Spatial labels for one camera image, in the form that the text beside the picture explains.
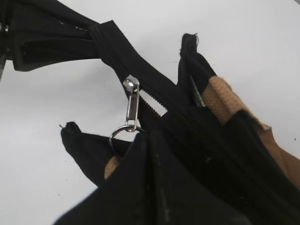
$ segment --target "tan fabric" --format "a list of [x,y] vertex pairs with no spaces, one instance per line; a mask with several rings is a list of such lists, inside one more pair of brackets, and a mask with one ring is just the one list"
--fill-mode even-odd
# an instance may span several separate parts
[[112,157],[108,163],[106,164],[105,171],[104,171],[104,179],[107,180],[107,178],[113,173],[113,171],[118,167],[120,164],[119,159],[114,156]]
[[231,86],[222,78],[213,76],[202,93],[202,99],[212,113],[218,118],[222,125],[238,111],[247,111],[264,129],[269,126],[261,123],[257,117],[249,110],[242,100],[235,94]]
[[264,146],[289,180],[300,188],[300,160],[277,145],[271,127],[255,117],[225,80],[217,76],[210,78],[201,97],[222,125],[226,124],[238,111],[247,111],[259,125],[257,133]]
[[272,130],[258,130],[259,137],[288,179],[300,188],[300,160],[276,143]]

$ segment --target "zipper teeth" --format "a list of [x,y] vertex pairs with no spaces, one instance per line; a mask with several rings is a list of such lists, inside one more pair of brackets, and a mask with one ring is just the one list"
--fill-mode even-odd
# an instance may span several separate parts
[[[115,55],[115,53],[110,50],[109,44],[106,42],[106,39],[103,33],[97,29],[97,38],[94,38],[96,42],[100,45],[100,48],[106,52],[106,55],[109,56],[109,61],[112,67],[116,70],[117,73],[121,76],[122,81],[126,79],[129,75],[129,72],[123,66],[119,58]],[[158,101],[163,107],[165,107],[168,111],[170,111],[173,116],[178,119],[179,121],[183,122],[188,128],[192,128],[192,123],[187,120],[181,113],[178,113],[177,110],[169,104],[164,97],[160,96],[159,94],[155,93],[151,87],[148,85],[141,83],[141,89],[144,90],[147,94],[153,97],[156,101]],[[148,109],[151,111],[151,114],[156,119],[161,119],[161,116],[146,102],[144,103],[147,105]]]

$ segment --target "metal zipper pull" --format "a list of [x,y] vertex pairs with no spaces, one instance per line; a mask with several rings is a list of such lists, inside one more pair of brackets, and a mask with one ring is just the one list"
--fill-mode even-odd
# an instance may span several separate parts
[[117,156],[118,154],[116,154],[116,152],[113,149],[113,138],[115,138],[118,133],[120,133],[123,130],[126,130],[127,132],[134,132],[134,131],[144,132],[142,128],[137,126],[137,114],[139,110],[139,99],[140,99],[140,82],[132,75],[129,75],[123,82],[123,85],[125,86],[126,90],[130,92],[125,125],[113,131],[112,135],[109,138],[109,144],[113,152]]
[[134,132],[137,127],[137,114],[139,110],[140,99],[140,82],[132,75],[129,75],[123,82],[123,85],[125,86],[126,90],[130,92],[125,125],[132,125],[133,127],[127,129],[127,131]]

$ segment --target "zipper pull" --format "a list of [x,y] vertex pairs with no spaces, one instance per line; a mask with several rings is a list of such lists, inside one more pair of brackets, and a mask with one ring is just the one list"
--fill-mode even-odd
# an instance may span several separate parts
[[130,92],[129,102],[127,107],[127,115],[125,125],[132,125],[132,128],[128,128],[128,132],[136,131],[137,127],[137,114],[139,110],[139,99],[140,99],[140,82],[138,79],[129,75],[123,82],[126,90]]

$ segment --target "black fabric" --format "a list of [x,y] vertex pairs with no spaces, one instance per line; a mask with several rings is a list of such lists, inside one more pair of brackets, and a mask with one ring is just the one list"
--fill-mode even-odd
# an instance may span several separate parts
[[152,132],[148,139],[139,134],[109,179],[55,223],[66,224],[251,223],[197,182]]
[[[98,187],[104,182],[104,168],[114,156],[109,138],[82,133],[74,122],[67,123],[61,130],[62,142],[67,152],[79,165],[84,175]],[[123,157],[130,142],[114,140],[116,154]]]
[[[179,70],[179,77],[187,78],[191,75],[199,92],[202,93],[206,88],[204,84],[208,84],[210,76],[207,71],[210,71],[211,67],[199,57],[199,54],[195,53],[195,37],[189,36],[188,41],[183,42],[183,45],[188,46],[182,47],[185,51],[184,54],[181,54],[181,60],[188,63],[188,66],[185,65],[185,70]],[[202,144],[209,140],[202,150],[208,148],[212,154],[210,164],[214,165],[211,166],[213,169],[210,174],[219,168],[222,172],[220,172],[220,176],[215,174],[214,178],[222,180],[222,177],[226,177],[223,183],[227,185],[226,188],[219,190],[211,180],[203,179],[202,181],[205,180],[210,190],[214,190],[220,197],[243,210],[255,224],[298,224],[300,222],[299,190],[282,173],[260,141],[253,119],[242,111],[234,115],[224,127],[221,127],[217,119],[212,115],[209,116],[209,113],[205,114],[205,111],[205,108],[190,107],[193,118],[197,120],[203,130],[206,130],[203,133],[201,129],[198,129],[195,136],[202,137]],[[215,151],[218,147],[213,144],[213,139],[221,144],[223,150]],[[223,165],[226,165],[225,168],[222,168],[220,159]],[[231,179],[229,174],[233,175],[238,182]]]
[[55,224],[142,225],[152,221],[152,214],[145,210],[143,204],[146,196],[146,151],[147,135],[138,134],[122,163],[101,188],[61,217]]
[[[146,102],[141,101],[139,119],[142,127],[150,133],[155,129],[160,132],[167,146],[196,183],[241,210],[256,225],[300,224],[300,194],[259,142],[251,123],[237,113],[223,127],[208,108],[191,104],[189,77],[193,78],[202,93],[208,79],[215,75],[204,57],[196,52],[194,36],[186,35],[186,41],[182,42],[179,67],[181,81],[175,86],[137,54],[113,22],[94,25],[90,31],[97,49],[104,56],[103,62],[116,71],[120,81],[132,74],[139,79],[142,90],[168,109],[168,113],[160,118]],[[160,169],[162,164],[155,157],[151,159],[152,163],[145,163],[147,169],[144,179],[150,180],[146,189],[156,191],[150,192],[150,195],[144,193],[149,199],[142,204],[146,209],[144,215],[145,218],[155,218],[155,221],[166,221],[165,203],[168,201],[163,200],[162,196],[157,198],[158,190],[162,190],[164,185],[166,191],[169,188],[168,176],[162,178],[162,171],[167,174],[172,170],[179,171],[174,165]],[[154,174],[150,172],[152,167],[156,172]],[[85,173],[97,174],[91,169]],[[155,196],[155,202],[149,196]],[[184,215],[185,210],[179,210],[176,215],[180,217],[180,214]]]
[[54,17],[65,19],[72,24],[76,24],[81,27],[88,27],[95,21],[80,15],[78,12],[66,7],[60,1],[57,0],[10,0],[11,2],[23,3],[25,5],[34,6],[41,11],[46,11],[47,14]]

